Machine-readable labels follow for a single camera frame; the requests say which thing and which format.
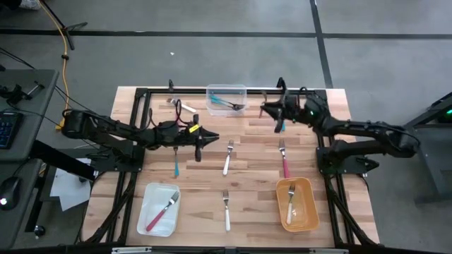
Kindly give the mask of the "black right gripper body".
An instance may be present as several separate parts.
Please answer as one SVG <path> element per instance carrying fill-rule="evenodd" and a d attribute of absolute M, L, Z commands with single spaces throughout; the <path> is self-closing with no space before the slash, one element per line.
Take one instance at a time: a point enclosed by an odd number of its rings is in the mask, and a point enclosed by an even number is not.
<path fill-rule="evenodd" d="M 297 118 L 302 114 L 302 106 L 300 97 L 307 94 L 307 90 L 290 91 L 283 90 L 280 96 L 281 107 L 280 117 L 276 119 L 275 132 L 280 133 L 282 124 L 285 120 L 296 122 Z"/>

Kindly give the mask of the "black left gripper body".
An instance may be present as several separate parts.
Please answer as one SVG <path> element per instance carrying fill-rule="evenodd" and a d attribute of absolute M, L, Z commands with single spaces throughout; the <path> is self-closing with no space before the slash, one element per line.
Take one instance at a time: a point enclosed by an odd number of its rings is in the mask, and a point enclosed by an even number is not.
<path fill-rule="evenodd" d="M 195 160 L 201 161 L 201 149 L 202 149 L 202 136 L 201 126 L 199 124 L 199 115 L 194 114 L 193 121 L 187 124 L 187 127 L 182 133 L 181 146 L 194 146 L 195 147 Z"/>

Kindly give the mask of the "white-handled fork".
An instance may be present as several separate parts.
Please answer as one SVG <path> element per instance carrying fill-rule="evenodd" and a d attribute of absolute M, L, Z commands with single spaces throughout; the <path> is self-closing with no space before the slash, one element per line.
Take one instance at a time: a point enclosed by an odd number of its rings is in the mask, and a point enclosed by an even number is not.
<path fill-rule="evenodd" d="M 293 199 L 294 194 L 295 194 L 295 184 L 291 184 L 289 187 L 289 190 L 288 190 L 289 201 L 288 201 L 287 218 L 286 218 L 287 224 L 292 223 L 292 199 Z"/>
<path fill-rule="evenodd" d="M 229 210 L 229 192 L 224 190 L 222 194 L 222 199 L 225 204 L 225 231 L 230 231 L 230 210 Z"/>
<path fill-rule="evenodd" d="M 177 105 L 177 99 L 169 98 L 169 99 L 167 99 L 167 102 L 170 103 L 170 104 L 173 104 L 174 106 Z M 182 102 L 180 102 L 179 104 L 180 104 L 182 109 L 190 111 L 191 113 L 196 113 L 196 110 L 194 108 L 192 108 L 192 107 L 190 107 L 188 105 L 185 105 Z"/>
<path fill-rule="evenodd" d="M 222 170 L 222 175 L 226 176 L 229 170 L 229 166 L 230 166 L 230 159 L 231 159 L 231 154 L 234 148 L 234 141 L 233 140 L 229 140 L 228 142 L 228 146 L 227 146 L 227 156 L 225 159 L 225 164 Z"/>

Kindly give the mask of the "white rectangular tray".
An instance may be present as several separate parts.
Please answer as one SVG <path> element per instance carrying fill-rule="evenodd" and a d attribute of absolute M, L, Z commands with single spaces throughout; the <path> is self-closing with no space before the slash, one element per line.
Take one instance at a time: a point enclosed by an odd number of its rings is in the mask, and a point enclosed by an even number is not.
<path fill-rule="evenodd" d="M 159 222 L 151 231 L 145 228 L 156 215 L 168 204 L 174 192 L 179 191 L 179 198 L 169 207 Z M 168 237 L 177 227 L 177 219 L 181 200 L 181 191 L 178 186 L 164 183 L 149 183 L 145 188 L 141 211 L 137 223 L 137 232 L 146 236 Z"/>

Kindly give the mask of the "orange rectangular tray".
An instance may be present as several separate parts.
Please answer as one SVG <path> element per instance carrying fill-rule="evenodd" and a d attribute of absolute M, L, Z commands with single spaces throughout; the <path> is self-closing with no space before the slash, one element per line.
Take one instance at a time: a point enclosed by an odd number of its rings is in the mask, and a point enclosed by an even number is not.
<path fill-rule="evenodd" d="M 288 190 L 291 184 L 295 184 L 295 194 L 292 199 L 292 223 L 287 224 Z M 309 179 L 304 177 L 281 179 L 276 184 L 275 193 L 280 222 L 286 231 L 297 233 L 312 231 L 319 227 L 319 215 Z"/>

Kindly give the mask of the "clear plastic container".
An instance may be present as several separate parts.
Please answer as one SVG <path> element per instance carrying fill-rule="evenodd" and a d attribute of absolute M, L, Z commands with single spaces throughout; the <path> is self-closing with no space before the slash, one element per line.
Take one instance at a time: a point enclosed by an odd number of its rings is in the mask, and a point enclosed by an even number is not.
<path fill-rule="evenodd" d="M 209 96 L 215 95 L 228 102 L 244 104 L 245 108 L 234 111 L 229 107 L 213 104 Z M 236 117 L 244 115 L 247 106 L 247 89 L 245 85 L 210 84 L 206 88 L 206 107 L 212 116 Z"/>

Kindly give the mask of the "black metal beam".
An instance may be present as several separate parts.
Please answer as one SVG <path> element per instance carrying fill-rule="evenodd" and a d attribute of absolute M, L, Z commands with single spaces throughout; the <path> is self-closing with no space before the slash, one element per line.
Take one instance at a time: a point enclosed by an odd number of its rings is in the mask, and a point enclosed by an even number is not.
<path fill-rule="evenodd" d="M 34 141 L 30 156 L 34 159 L 41 159 L 48 165 L 60 168 L 82 179 L 89 181 L 95 180 L 95 169 L 93 167 L 60 152 L 39 140 Z"/>

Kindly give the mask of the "white paper sheet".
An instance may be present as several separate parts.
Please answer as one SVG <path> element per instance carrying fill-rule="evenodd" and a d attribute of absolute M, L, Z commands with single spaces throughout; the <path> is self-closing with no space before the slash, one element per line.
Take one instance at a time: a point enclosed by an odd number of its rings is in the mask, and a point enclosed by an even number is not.
<path fill-rule="evenodd" d="M 72 207 L 82 204 L 90 199 L 90 195 L 61 195 L 59 197 L 61 210 L 66 211 Z"/>
<path fill-rule="evenodd" d="M 80 180 L 78 176 L 57 168 L 50 190 L 51 197 L 78 198 L 82 201 L 90 198 L 89 180 Z"/>

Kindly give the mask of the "dark grey equipment cart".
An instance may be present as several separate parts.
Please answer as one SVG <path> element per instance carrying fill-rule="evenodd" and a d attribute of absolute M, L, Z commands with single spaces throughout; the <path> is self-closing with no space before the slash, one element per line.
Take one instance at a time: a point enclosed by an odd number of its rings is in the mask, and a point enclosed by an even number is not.
<path fill-rule="evenodd" d="M 404 127 L 420 140 L 417 154 L 434 185 L 432 194 L 415 198 L 415 203 L 452 200 L 452 92 L 432 103 Z"/>

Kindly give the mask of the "grey desk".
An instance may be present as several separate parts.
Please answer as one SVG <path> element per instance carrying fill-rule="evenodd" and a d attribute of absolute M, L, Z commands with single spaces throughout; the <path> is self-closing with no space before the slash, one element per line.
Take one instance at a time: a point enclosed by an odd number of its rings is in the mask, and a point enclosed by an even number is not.
<path fill-rule="evenodd" d="M 0 71 L 0 86 L 12 91 L 15 86 L 19 85 L 24 93 L 31 96 L 30 99 L 22 99 L 11 106 L 8 105 L 6 98 L 0 97 L 0 113 L 21 113 L 23 115 L 10 148 L 0 148 L 0 161 L 18 162 L 29 155 L 58 77 L 59 72 L 55 70 L 8 69 Z"/>

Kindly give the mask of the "black tripod stand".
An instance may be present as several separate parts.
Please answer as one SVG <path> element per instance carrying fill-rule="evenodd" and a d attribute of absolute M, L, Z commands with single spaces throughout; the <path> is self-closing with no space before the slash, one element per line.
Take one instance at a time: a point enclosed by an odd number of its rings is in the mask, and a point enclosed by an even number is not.
<path fill-rule="evenodd" d="M 56 15 L 56 13 L 49 7 L 49 5 L 46 3 L 45 0 L 38 0 L 42 9 L 44 12 L 48 15 L 50 20 L 53 22 L 53 24 L 56 26 L 57 32 L 62 36 L 64 41 L 64 47 L 65 51 L 67 52 L 68 49 L 74 50 L 75 45 L 73 43 L 73 40 L 71 38 L 70 32 L 73 32 L 77 29 L 84 28 L 88 23 L 76 23 L 75 25 L 69 25 L 66 26 L 64 23 L 59 19 L 59 17 Z"/>

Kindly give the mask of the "grey side table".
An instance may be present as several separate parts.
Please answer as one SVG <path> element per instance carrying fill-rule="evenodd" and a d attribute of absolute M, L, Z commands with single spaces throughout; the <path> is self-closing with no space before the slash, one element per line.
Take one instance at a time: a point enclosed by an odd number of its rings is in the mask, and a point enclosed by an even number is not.
<path fill-rule="evenodd" d="M 10 248 L 18 234 L 41 167 L 40 159 L 0 162 L 0 184 L 11 176 L 21 179 L 19 199 L 12 210 L 0 209 L 0 250 Z"/>

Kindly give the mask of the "black clamp tool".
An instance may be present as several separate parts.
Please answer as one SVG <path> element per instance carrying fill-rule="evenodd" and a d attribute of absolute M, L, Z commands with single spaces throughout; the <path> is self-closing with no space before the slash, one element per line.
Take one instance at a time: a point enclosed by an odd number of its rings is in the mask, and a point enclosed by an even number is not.
<path fill-rule="evenodd" d="M 35 81 L 35 86 L 28 92 L 16 84 L 14 88 L 8 88 L 0 85 L 0 97 L 4 98 L 8 104 L 16 105 L 21 100 L 31 100 L 40 90 L 44 89 L 44 85 Z"/>

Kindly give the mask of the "black keyboard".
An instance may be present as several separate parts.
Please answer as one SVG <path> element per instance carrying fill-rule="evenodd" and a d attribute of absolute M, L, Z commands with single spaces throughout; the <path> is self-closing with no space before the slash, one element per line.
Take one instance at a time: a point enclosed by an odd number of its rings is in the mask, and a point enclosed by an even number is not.
<path fill-rule="evenodd" d="M 11 148 L 22 118 L 21 113 L 0 112 L 0 150 Z"/>

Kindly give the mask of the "black computer mouse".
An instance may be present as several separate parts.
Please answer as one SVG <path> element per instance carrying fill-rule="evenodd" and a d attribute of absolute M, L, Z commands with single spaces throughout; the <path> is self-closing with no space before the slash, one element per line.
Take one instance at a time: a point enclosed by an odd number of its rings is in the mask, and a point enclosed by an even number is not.
<path fill-rule="evenodd" d="M 12 176 L 0 184 L 0 210 L 12 210 L 20 200 L 20 187 L 22 179 Z"/>

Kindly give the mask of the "black aluminium table frame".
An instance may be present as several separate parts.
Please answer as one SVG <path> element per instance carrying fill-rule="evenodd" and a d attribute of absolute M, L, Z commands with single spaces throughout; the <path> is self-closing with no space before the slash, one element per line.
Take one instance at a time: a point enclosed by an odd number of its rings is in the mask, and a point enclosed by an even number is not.
<path fill-rule="evenodd" d="M 244 115 L 221 117 L 209 114 L 203 92 L 182 95 L 182 101 L 196 109 L 201 124 L 220 134 L 220 139 L 194 159 L 191 147 L 177 151 L 179 176 L 174 177 L 174 150 L 160 148 L 145 154 L 138 174 L 130 212 L 121 212 L 115 235 L 128 246 L 221 246 L 221 247 L 331 247 L 334 244 L 322 175 L 316 168 L 314 133 L 301 124 L 289 123 L 284 133 L 274 132 L 273 120 L 258 117 L 262 102 L 259 91 L 250 92 Z M 280 222 L 275 193 L 283 178 L 280 139 L 290 174 L 309 179 L 314 192 L 319 227 L 292 233 Z M 222 170 L 229 140 L 234 141 L 226 176 Z M 177 227 L 168 237 L 146 236 L 137 232 L 145 188 L 149 183 L 179 187 L 181 200 Z M 225 231 L 224 190 L 229 192 L 230 231 Z"/>

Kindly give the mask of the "silver metal bracket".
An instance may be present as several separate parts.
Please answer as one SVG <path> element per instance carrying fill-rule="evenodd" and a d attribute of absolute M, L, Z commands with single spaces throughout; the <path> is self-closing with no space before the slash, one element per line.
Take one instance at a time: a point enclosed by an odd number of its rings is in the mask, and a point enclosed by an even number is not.
<path fill-rule="evenodd" d="M 349 254 L 349 251 L 337 248 L 310 248 L 309 254 Z"/>
<path fill-rule="evenodd" d="M 111 254 L 149 254 L 152 248 L 148 246 L 120 247 L 113 248 Z"/>

